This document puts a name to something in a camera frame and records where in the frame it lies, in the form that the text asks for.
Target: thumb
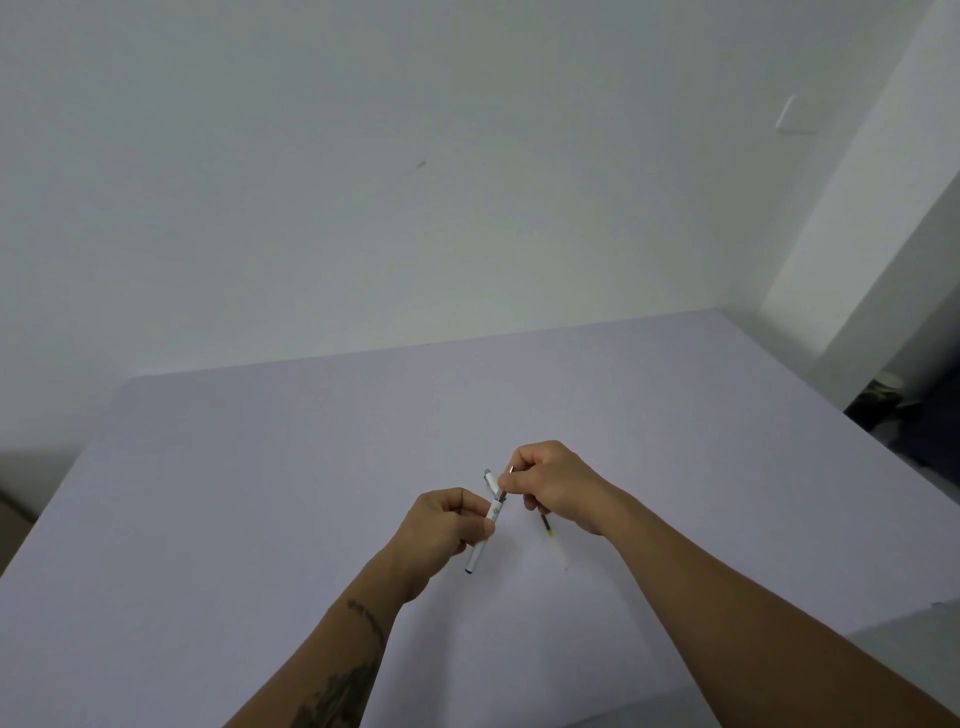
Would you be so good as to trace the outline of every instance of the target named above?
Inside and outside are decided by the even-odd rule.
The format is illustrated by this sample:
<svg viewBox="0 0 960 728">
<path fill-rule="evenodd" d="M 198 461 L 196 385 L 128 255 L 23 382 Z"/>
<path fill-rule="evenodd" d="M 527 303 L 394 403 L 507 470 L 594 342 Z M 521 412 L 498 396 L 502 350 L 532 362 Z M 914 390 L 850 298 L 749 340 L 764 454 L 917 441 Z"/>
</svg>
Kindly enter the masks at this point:
<svg viewBox="0 0 960 728">
<path fill-rule="evenodd" d="M 495 526 L 493 521 L 483 516 L 457 516 L 454 528 L 458 539 L 468 544 L 476 544 L 489 539 Z"/>
<path fill-rule="evenodd" d="M 504 473 L 497 479 L 496 484 L 507 493 L 512 493 L 515 496 L 520 494 L 534 495 L 534 483 L 536 479 L 537 476 L 534 474 L 533 468 L 531 468 L 528 471 Z"/>
</svg>

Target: left hand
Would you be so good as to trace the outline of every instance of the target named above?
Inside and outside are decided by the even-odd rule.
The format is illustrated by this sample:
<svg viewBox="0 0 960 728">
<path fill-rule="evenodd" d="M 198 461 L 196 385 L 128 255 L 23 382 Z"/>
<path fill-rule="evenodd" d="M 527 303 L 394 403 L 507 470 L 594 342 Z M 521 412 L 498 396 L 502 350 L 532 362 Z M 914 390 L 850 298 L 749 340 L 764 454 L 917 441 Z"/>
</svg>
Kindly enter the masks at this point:
<svg viewBox="0 0 960 728">
<path fill-rule="evenodd" d="M 463 488 L 423 493 L 384 547 L 404 579 L 406 601 L 416 598 L 450 557 L 493 534 L 490 502 Z"/>
</svg>

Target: hand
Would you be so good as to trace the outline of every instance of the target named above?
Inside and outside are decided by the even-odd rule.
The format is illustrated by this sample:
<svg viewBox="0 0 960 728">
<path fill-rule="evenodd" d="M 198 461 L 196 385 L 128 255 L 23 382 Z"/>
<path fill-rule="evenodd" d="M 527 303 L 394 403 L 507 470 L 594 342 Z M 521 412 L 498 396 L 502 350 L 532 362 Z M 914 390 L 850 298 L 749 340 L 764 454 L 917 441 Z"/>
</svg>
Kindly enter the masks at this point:
<svg viewBox="0 0 960 728">
<path fill-rule="evenodd" d="M 517 448 L 507 470 L 497 483 L 507 493 L 523 494 L 528 511 L 556 513 L 585 531 L 600 533 L 598 517 L 607 496 L 617 489 L 563 443 L 545 443 Z"/>
<path fill-rule="evenodd" d="M 463 488 L 417 496 L 384 548 L 406 582 L 406 601 L 419 596 L 451 556 L 490 538 L 494 526 L 486 518 L 489 508 L 488 500 Z"/>
</svg>

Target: forearm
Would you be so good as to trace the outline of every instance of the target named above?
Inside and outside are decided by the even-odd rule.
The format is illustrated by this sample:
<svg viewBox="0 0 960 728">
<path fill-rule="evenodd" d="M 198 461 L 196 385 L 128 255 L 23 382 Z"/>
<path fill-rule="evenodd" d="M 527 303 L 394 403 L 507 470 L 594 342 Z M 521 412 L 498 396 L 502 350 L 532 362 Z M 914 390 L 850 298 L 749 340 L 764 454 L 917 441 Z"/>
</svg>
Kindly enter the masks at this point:
<svg viewBox="0 0 960 728">
<path fill-rule="evenodd" d="M 598 522 L 725 726 L 960 722 L 628 494 L 612 491 Z"/>
<path fill-rule="evenodd" d="M 357 726 L 406 593 L 391 555 L 363 568 L 228 728 Z"/>
</svg>

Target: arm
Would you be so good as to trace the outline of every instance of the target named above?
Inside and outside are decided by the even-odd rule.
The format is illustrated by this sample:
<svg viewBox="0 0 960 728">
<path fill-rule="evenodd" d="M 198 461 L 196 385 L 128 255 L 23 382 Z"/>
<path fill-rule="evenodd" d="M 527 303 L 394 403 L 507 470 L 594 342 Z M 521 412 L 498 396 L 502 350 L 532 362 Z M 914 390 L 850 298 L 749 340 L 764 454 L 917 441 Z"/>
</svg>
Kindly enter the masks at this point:
<svg viewBox="0 0 960 728">
<path fill-rule="evenodd" d="M 397 612 L 451 556 L 491 536 L 489 507 L 462 488 L 419 496 L 394 538 L 226 728 L 360 725 Z"/>
<path fill-rule="evenodd" d="M 557 442 L 518 449 L 500 487 L 620 553 L 720 722 L 960 726 L 821 622 L 710 556 Z"/>
</svg>

